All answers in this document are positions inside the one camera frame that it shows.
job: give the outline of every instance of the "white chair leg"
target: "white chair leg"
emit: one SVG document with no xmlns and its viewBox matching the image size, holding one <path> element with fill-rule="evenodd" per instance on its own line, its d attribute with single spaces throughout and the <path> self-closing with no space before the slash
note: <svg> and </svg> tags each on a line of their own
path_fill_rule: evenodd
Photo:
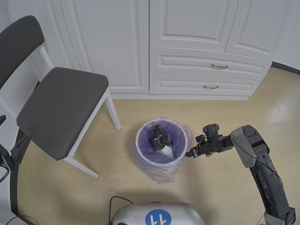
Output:
<svg viewBox="0 0 300 225">
<path fill-rule="evenodd" d="M 115 107 L 113 105 L 113 100 L 112 97 L 110 96 L 110 92 L 108 90 L 108 88 L 105 91 L 107 97 L 105 99 L 105 103 L 107 105 L 107 108 L 110 112 L 110 116 L 112 118 L 113 124 L 115 125 L 115 128 L 120 131 L 121 130 L 121 125 L 117 116 L 117 112 L 115 111 Z"/>
<path fill-rule="evenodd" d="M 66 158 L 64 158 L 64 160 L 70 164 L 72 164 L 73 166 L 79 168 L 81 171 L 86 172 L 87 174 L 98 178 L 99 174 L 93 172 L 92 170 L 88 169 L 86 166 L 83 166 L 80 162 L 77 162 L 74 158 L 67 156 Z"/>
</svg>

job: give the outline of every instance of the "gray chair seat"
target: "gray chair seat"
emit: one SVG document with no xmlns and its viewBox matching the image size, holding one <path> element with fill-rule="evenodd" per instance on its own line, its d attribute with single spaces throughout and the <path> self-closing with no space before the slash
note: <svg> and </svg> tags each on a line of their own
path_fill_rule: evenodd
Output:
<svg viewBox="0 0 300 225">
<path fill-rule="evenodd" d="M 107 87 L 106 76 L 55 67 L 25 103 L 17 125 L 44 152 L 63 159 Z"/>
</svg>

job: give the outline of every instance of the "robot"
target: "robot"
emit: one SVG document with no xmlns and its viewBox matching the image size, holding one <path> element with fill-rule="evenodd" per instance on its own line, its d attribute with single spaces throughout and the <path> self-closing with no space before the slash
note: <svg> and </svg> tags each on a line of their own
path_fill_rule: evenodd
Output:
<svg viewBox="0 0 300 225">
<path fill-rule="evenodd" d="M 197 146 L 186 157 L 207 157 L 235 147 L 242 163 L 249 168 L 265 206 L 266 225 L 291 225 L 295 208 L 289 207 L 282 180 L 270 159 L 267 144 L 251 125 L 235 129 L 228 136 L 219 135 L 219 125 L 210 124 L 196 137 Z M 130 204 L 120 208 L 109 225 L 208 225 L 205 218 L 188 203 Z"/>
</svg>

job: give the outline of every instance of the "plastic bag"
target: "plastic bag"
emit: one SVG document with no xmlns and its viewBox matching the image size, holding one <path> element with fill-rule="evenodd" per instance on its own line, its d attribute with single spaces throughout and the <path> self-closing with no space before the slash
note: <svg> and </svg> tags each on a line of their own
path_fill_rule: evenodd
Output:
<svg viewBox="0 0 300 225">
<path fill-rule="evenodd" d="M 153 127 L 158 124 L 172 140 L 173 160 L 151 148 L 149 138 L 152 137 Z M 130 148 L 137 165 L 158 184 L 165 184 L 175 181 L 175 175 L 184 162 L 185 153 L 193 140 L 193 132 L 188 126 L 167 118 L 157 118 L 141 126 Z"/>
</svg>

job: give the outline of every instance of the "drawer front panel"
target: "drawer front panel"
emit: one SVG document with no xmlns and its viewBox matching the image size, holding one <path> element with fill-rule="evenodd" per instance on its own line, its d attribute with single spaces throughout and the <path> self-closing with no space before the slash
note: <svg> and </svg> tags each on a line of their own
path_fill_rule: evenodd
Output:
<svg viewBox="0 0 300 225">
<path fill-rule="evenodd" d="M 150 47 L 150 73 L 209 75 L 262 80 L 271 62 L 212 50 Z"/>
<path fill-rule="evenodd" d="M 260 81 L 186 74 L 150 74 L 150 94 L 251 96 Z"/>
</svg>

